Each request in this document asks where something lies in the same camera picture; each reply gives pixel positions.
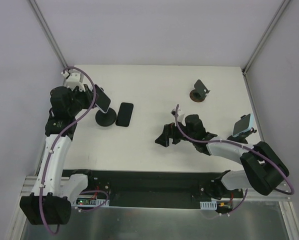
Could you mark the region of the black smartphone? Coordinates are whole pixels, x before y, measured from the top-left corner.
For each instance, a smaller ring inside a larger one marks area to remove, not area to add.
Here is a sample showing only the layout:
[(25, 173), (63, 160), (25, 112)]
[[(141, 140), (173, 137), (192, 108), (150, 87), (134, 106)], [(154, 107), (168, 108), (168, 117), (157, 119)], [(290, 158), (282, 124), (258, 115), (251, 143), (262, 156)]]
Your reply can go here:
[(134, 104), (122, 102), (119, 107), (115, 125), (119, 127), (128, 127), (132, 118)]

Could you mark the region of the lavender case smartphone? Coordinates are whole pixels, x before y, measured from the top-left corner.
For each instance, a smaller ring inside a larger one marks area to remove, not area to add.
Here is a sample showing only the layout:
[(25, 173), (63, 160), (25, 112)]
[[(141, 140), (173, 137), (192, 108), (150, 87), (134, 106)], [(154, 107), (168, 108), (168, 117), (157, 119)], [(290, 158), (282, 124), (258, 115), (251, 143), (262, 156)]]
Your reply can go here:
[(103, 89), (98, 85), (94, 85), (96, 89), (96, 100), (94, 107), (98, 108), (102, 113), (106, 114), (110, 108), (111, 99), (105, 94)]

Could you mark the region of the light blue case smartphone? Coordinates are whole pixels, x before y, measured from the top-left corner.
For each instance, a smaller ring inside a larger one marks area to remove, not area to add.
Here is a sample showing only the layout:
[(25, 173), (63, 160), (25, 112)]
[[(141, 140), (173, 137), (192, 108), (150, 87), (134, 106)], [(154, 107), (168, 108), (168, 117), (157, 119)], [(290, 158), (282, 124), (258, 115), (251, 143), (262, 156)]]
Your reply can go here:
[(254, 127), (254, 114), (244, 115), (234, 124), (232, 136), (238, 137), (240, 134), (250, 131)]

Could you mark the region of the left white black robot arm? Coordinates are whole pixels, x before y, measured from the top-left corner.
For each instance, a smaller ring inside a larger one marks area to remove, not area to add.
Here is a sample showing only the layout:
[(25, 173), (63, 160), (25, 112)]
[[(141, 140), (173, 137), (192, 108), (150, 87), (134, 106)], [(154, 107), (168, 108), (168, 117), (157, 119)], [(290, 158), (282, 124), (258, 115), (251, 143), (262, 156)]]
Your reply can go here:
[(62, 185), (61, 179), (67, 153), (72, 144), (81, 110), (89, 112), (96, 105), (98, 87), (81, 91), (59, 86), (51, 90), (48, 121), (45, 125), (45, 149), (36, 182), (19, 206), (32, 225), (65, 225), (72, 207), (82, 192), (95, 190), (95, 182), (86, 174), (75, 173)]

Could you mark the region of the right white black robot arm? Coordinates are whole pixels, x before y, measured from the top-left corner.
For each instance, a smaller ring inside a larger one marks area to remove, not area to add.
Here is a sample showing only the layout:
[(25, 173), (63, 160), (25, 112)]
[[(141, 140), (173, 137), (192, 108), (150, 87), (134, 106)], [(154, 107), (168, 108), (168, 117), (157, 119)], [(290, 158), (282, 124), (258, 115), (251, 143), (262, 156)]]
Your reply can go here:
[[(289, 170), (264, 141), (249, 145), (247, 142), (222, 139), (206, 131), (197, 114), (186, 116), (185, 123), (176, 119), (164, 125), (155, 143), (167, 148), (170, 144), (176, 145), (181, 141), (192, 143), (199, 153), (222, 157), (242, 165), (242, 170), (226, 170), (204, 186), (205, 194), (211, 198), (219, 200), (228, 196), (232, 190), (250, 188), (263, 196), (273, 191), (285, 195), (295, 193), (294, 187), (288, 181)], [(278, 188), (283, 181), (286, 181), (289, 190)]]

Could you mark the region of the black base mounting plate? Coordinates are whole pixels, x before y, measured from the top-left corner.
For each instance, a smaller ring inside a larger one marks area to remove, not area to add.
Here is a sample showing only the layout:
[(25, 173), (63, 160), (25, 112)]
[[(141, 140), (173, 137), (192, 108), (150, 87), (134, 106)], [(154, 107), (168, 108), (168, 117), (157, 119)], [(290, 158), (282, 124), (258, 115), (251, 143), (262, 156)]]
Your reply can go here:
[(205, 189), (219, 173), (65, 169), (63, 177), (87, 174), (88, 190), (109, 207), (199, 209), (211, 197)]

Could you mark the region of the aluminium frame post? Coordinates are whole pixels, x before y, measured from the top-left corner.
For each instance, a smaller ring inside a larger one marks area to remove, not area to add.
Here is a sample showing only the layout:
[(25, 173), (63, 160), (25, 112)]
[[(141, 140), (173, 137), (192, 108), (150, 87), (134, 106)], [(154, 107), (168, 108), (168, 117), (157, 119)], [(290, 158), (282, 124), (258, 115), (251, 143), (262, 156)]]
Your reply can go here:
[(68, 65), (68, 63), (61, 51), (61, 48), (59, 47), (59, 45), (49, 27), (49, 24), (44, 16), (42, 10), (40, 9), (37, 1), (36, 0), (27, 0), (26, 2), (29, 4), (33, 14), (35, 15), (36, 20), (37, 20), (38, 24), (40, 25), (42, 32), (44, 33), (49, 45), (51, 46), (57, 60), (60, 62), (61, 66), (63, 68), (67, 68), (69, 65)]
[(265, 31), (263, 32), (261, 38), (259, 39), (256, 47), (252, 51), (249, 59), (247, 60), (246, 64), (242, 68), (243, 76), (246, 76), (248, 71), (251, 69), (252, 65), (254, 64), (255, 60), (257, 59), (258, 55), (261, 53), (261, 50), (267, 43), (268, 39), (270, 38), (272, 32), (275, 30), (277, 24), (283, 17), (284, 13), (287, 11), (288, 7), (291, 5), (293, 0), (282, 0), (279, 7), (277, 8), (275, 14), (271, 18), (269, 24), (267, 25)]

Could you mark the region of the black round-base phone stand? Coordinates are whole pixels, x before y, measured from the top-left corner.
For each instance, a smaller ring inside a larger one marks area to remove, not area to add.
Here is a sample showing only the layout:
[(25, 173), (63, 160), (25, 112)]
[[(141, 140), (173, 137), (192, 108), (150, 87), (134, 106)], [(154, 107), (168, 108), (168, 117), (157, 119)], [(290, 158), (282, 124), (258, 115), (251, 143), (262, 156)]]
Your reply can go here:
[(111, 105), (109, 106), (109, 110), (107, 113), (102, 113), (99, 109), (95, 114), (95, 121), (96, 123), (101, 127), (109, 127), (117, 119), (117, 114), (113, 108), (111, 108)]

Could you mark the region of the brown-base black phone stand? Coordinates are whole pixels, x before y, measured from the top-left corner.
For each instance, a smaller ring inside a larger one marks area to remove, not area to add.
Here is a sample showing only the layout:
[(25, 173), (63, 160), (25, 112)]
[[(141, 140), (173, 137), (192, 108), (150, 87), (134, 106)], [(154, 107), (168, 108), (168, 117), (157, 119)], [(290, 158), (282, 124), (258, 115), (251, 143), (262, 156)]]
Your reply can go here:
[(210, 90), (198, 79), (194, 84), (194, 89), (189, 93), (189, 97), (193, 102), (201, 103), (206, 99), (209, 93)]

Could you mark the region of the left aluminium frame post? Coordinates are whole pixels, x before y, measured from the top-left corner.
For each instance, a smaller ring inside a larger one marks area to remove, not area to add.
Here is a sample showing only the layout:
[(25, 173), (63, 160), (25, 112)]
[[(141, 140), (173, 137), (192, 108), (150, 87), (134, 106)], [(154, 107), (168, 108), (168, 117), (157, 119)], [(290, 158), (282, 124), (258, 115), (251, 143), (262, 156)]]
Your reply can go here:
[(35, 15), (36, 20), (37, 20), (38, 24), (40, 25), (42, 32), (44, 33), (49, 45), (51, 46), (57, 60), (60, 62), (61, 66), (63, 68), (67, 68), (69, 65), (68, 65), (68, 63), (61, 51), (61, 48), (59, 47), (59, 45), (49, 27), (49, 24), (44, 16), (42, 10), (40, 9), (37, 1), (36, 0), (27, 0), (26, 2), (29, 4), (33, 14)]

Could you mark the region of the right aluminium frame post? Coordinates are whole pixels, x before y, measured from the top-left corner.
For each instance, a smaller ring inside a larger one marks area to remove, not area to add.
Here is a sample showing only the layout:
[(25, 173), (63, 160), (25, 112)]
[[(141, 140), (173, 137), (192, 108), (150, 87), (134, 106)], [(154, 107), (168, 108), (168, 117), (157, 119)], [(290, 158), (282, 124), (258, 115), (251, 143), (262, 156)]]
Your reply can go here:
[(256, 47), (252, 51), (249, 59), (247, 60), (246, 64), (242, 68), (243, 76), (246, 76), (248, 71), (251, 69), (252, 65), (254, 64), (255, 60), (257, 59), (258, 55), (261, 53), (261, 50), (267, 43), (268, 39), (270, 38), (272, 32), (275, 30), (277, 24), (283, 17), (284, 13), (287, 11), (288, 7), (291, 5), (293, 0), (282, 0), (279, 7), (277, 8), (275, 14), (271, 18), (269, 24), (267, 25), (265, 31), (263, 32), (261, 38), (259, 39)]

